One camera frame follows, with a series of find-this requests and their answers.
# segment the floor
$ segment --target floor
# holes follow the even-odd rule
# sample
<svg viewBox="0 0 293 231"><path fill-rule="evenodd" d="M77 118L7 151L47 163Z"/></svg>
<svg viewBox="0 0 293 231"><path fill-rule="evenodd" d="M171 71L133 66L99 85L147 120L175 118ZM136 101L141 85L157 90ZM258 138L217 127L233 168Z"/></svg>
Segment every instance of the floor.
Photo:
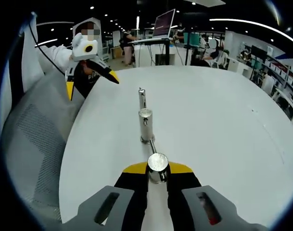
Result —
<svg viewBox="0 0 293 231"><path fill-rule="evenodd" d="M109 59L107 61L107 64L114 71L119 71L119 70L123 70L123 69L131 69L131 68L133 68L133 66L125 66L125 64L122 63L123 60L124 60L124 58Z"/></svg>

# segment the black cable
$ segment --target black cable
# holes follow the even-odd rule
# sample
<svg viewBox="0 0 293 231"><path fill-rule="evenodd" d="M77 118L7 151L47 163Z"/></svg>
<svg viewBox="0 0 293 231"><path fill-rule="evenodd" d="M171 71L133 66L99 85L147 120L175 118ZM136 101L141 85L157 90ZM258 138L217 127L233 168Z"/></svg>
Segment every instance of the black cable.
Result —
<svg viewBox="0 0 293 231"><path fill-rule="evenodd" d="M148 51L149 51L150 56L151 56L151 66L152 66L152 62L156 65L156 63L153 60L153 53L152 53L152 49L150 48L150 45L148 45L147 48L148 48Z"/></svg>
<svg viewBox="0 0 293 231"><path fill-rule="evenodd" d="M182 58L181 58L181 56L180 56L180 54L179 54L178 48L177 48L177 46L176 46L175 43L174 43L174 45L175 45L175 47L176 47L177 54L178 54L179 57L180 57L181 64L184 66L184 63L183 63L183 60L182 60Z"/></svg>
<svg viewBox="0 0 293 231"><path fill-rule="evenodd" d="M142 44L140 44L140 49L139 49L139 67L140 67L140 54L141 54L141 46L142 46Z"/></svg>
<svg viewBox="0 0 293 231"><path fill-rule="evenodd" d="M33 37L33 40L34 42L36 43L37 47L39 48L39 50L42 52L42 54L53 64L53 66L56 67L56 69L58 69L59 72L61 72L64 76L65 76L65 73L45 54L45 52L40 48L40 46L38 45L36 39L35 39L35 36L33 34L33 31L32 31L32 28L31 28L31 24L29 24L29 28L31 30L31 34L32 34L32 37Z"/></svg>

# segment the mesh chair back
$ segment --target mesh chair back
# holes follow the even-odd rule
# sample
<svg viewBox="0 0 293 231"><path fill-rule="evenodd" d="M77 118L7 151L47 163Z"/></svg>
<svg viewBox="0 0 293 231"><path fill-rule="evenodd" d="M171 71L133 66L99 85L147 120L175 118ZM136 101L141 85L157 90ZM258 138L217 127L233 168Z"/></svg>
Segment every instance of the mesh chair back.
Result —
<svg viewBox="0 0 293 231"><path fill-rule="evenodd" d="M1 151L13 185L44 228L61 223L59 178L62 157L84 101L75 90L69 101L64 76L40 79L8 116Z"/></svg>

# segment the metal cylinder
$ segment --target metal cylinder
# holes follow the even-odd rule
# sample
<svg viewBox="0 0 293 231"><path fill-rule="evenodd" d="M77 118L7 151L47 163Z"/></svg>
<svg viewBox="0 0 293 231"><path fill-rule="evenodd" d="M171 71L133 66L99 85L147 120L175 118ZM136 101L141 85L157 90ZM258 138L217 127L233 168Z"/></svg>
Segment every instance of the metal cylinder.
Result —
<svg viewBox="0 0 293 231"><path fill-rule="evenodd" d="M141 130L141 141L143 143L149 143L153 135L153 112L150 109L142 108L139 110L140 130Z"/></svg>
<svg viewBox="0 0 293 231"><path fill-rule="evenodd" d="M146 108L146 95L144 89L139 89L140 109Z"/></svg>
<svg viewBox="0 0 293 231"><path fill-rule="evenodd" d="M152 183L166 182L168 163L167 157L162 153L154 153L148 158L148 176Z"/></svg>

